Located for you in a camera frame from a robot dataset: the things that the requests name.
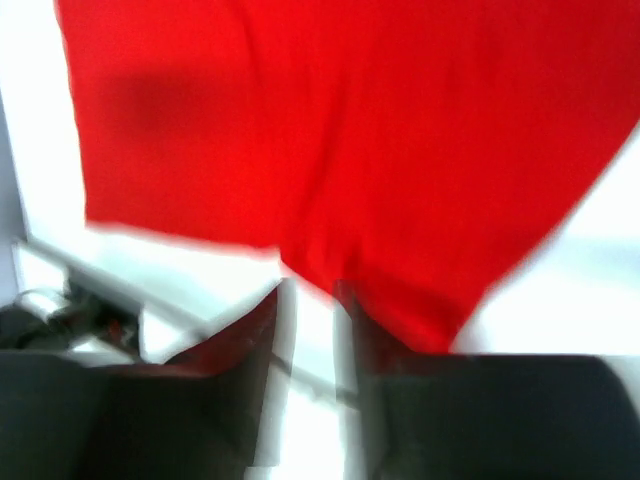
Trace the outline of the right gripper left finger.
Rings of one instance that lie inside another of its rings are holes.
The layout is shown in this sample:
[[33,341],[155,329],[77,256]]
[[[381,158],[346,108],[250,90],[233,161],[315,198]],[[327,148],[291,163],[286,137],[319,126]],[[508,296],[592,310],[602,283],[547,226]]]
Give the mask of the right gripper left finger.
[[278,295],[162,364],[85,366],[1,311],[5,479],[241,479],[256,459]]

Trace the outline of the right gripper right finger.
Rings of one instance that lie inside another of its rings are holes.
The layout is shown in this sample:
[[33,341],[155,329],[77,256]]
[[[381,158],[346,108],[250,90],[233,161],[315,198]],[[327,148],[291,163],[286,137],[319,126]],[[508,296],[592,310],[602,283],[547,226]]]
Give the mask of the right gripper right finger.
[[635,479],[639,413],[586,355],[422,354],[334,289],[348,479]]

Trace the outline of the red t shirt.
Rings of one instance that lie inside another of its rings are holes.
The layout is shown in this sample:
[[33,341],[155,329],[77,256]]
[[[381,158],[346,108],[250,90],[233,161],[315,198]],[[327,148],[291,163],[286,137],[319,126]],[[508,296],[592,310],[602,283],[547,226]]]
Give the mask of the red t shirt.
[[635,1],[60,1],[86,217],[277,249],[444,352],[639,119]]

